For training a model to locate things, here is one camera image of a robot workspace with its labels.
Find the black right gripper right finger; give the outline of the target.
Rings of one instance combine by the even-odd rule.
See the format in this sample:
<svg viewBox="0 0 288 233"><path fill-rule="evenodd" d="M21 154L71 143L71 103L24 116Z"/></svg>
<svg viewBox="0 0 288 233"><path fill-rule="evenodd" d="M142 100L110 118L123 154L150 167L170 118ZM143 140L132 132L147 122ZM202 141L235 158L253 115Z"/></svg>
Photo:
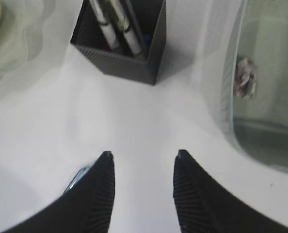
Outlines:
<svg viewBox="0 0 288 233"><path fill-rule="evenodd" d="M288 233L228 192L187 150L175 158L173 199L183 233Z"/></svg>

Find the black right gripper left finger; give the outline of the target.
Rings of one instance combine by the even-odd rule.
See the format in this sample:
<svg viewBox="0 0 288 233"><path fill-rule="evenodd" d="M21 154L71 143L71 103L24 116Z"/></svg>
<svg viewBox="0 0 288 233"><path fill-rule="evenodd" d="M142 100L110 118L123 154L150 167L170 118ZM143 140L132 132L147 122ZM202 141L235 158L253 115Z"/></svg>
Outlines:
<svg viewBox="0 0 288 233"><path fill-rule="evenodd" d="M103 152L82 179L7 233L107 233L115 197L113 154Z"/></svg>

